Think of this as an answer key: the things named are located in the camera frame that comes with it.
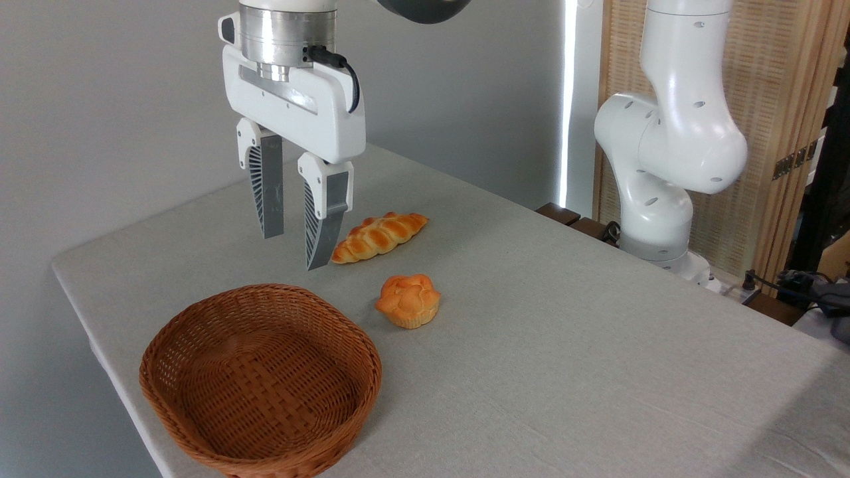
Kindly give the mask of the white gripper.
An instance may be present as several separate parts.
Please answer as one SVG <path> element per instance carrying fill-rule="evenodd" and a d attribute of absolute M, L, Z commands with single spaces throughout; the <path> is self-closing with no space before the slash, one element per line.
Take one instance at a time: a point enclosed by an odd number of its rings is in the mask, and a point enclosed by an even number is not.
<path fill-rule="evenodd" d="M 350 160 L 365 150 L 365 97 L 350 112 L 355 82 L 348 70 L 325 64 L 292 68 L 285 82 L 261 78 L 257 64 L 228 44 L 222 75 L 228 102 L 243 117 L 236 126 L 238 163 L 249 173 L 263 237 L 284 233 L 283 138 L 308 151 L 297 162 L 306 268 L 325 266 L 353 205 Z"/>

